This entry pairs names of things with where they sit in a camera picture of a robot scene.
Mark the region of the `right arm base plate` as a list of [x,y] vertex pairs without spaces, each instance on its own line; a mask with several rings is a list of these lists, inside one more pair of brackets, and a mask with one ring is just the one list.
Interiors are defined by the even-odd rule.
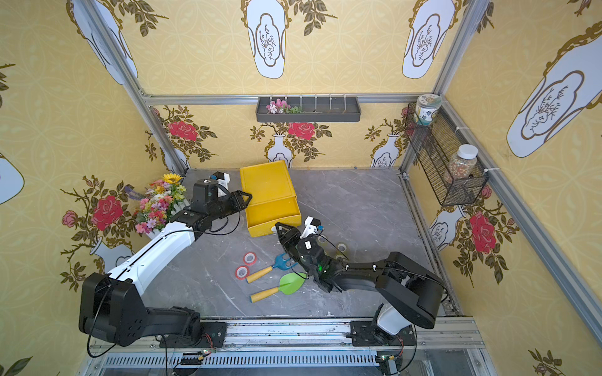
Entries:
[[401,329],[396,335],[390,335],[371,321],[351,321],[350,333],[352,345],[356,347],[374,346],[415,346],[417,344],[412,326]]

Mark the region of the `yellow drawer cabinet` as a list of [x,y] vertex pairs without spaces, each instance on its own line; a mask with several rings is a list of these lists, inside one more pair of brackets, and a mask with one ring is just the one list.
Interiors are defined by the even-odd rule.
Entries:
[[299,227],[302,216],[288,166],[284,161],[240,169],[241,188],[251,194],[246,208],[249,235],[259,238],[274,233],[277,222]]

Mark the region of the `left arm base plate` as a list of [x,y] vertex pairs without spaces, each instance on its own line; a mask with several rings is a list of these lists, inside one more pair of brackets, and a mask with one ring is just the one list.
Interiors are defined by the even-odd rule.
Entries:
[[196,322],[190,328],[186,329],[183,334],[166,335],[165,338],[161,338],[159,345],[163,349],[218,349],[224,346],[226,334],[226,322]]

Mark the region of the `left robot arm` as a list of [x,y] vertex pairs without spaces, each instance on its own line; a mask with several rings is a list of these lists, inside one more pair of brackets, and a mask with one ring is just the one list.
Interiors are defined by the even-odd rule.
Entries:
[[252,194],[229,191],[227,174],[215,173],[194,185],[192,202],[178,211],[142,250],[106,274],[84,280],[78,329],[89,338],[129,346],[143,337],[161,336],[167,346],[195,346],[206,338],[200,315],[185,307],[151,308],[142,296],[168,264],[217,220],[242,213]]

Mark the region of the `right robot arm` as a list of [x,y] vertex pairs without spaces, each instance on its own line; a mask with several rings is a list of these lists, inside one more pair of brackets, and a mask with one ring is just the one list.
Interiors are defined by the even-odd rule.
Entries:
[[350,263],[327,255],[316,233],[304,236],[298,228],[278,222],[278,241],[321,290],[362,290],[381,294],[409,323],[435,327],[445,285],[440,277],[400,252],[374,263]]

